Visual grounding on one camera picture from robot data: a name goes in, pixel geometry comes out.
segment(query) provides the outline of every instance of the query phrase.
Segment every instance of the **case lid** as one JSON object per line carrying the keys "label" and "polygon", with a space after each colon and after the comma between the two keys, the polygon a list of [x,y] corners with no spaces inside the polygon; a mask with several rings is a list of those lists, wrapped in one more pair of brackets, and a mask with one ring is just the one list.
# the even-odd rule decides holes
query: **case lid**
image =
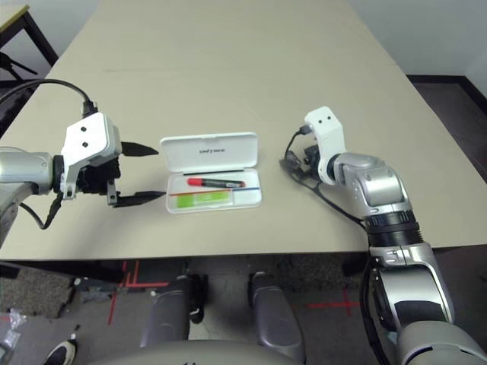
{"label": "case lid", "polygon": [[160,144],[173,173],[241,170],[257,164],[254,132],[165,137]]}

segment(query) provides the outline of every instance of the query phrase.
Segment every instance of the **table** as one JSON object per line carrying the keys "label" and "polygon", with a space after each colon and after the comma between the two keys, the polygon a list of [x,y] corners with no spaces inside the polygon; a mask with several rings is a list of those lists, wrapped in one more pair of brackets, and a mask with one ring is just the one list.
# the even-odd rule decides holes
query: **table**
{"label": "table", "polygon": [[30,16],[29,6],[0,5],[0,48],[23,29],[25,29],[47,62],[50,65],[54,65],[58,60],[58,55],[56,55],[56,51],[51,47],[34,19]]}
{"label": "table", "polygon": [[[49,77],[88,92],[123,141],[158,148],[169,135],[256,132],[263,203],[171,215],[163,198],[112,209],[105,197],[79,195],[46,231],[21,211],[1,260],[365,251],[359,228],[279,166],[305,114],[323,105],[342,122],[349,151],[400,173],[433,247],[487,237],[487,186],[342,0],[102,0]],[[58,154],[80,105],[68,89],[39,87],[0,143]],[[313,141],[301,138],[296,151],[300,143]],[[120,163],[122,194],[166,188],[162,156]],[[349,208],[334,189],[326,193]],[[45,217],[52,199],[27,203]]]}

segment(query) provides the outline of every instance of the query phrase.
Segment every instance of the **red pen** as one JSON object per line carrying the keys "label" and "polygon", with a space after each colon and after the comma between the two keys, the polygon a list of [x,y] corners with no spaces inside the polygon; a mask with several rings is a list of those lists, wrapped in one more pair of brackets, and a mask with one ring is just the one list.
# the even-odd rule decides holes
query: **red pen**
{"label": "red pen", "polygon": [[245,182],[235,180],[216,180],[216,179],[202,179],[199,177],[188,178],[188,185],[191,186],[206,186],[209,188],[244,188]]}

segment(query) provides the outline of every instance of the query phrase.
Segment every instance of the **wall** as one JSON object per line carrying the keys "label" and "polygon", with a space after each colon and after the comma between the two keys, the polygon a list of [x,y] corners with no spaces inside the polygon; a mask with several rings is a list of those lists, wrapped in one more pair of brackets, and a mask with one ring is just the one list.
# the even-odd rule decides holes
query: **wall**
{"label": "wall", "polygon": [[406,74],[468,73],[487,95],[486,0],[349,2]]}
{"label": "wall", "polygon": [[[0,5],[30,6],[30,15],[60,56],[76,34],[83,27],[86,20],[95,11],[99,0],[0,0]],[[50,69],[49,64],[32,43],[25,32],[20,32],[5,47],[2,52],[12,59],[25,64],[44,77]],[[23,78],[37,78],[32,74],[15,68]],[[11,80],[12,76],[5,70],[0,70],[0,80]]]}

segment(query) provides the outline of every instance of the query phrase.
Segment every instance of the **shoe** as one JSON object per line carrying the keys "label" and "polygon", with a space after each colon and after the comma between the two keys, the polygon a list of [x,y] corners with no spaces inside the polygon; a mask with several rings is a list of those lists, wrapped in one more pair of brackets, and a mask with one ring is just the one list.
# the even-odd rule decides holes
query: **shoe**
{"label": "shoe", "polygon": [[47,355],[43,365],[71,365],[75,360],[77,347],[75,340],[61,342]]}

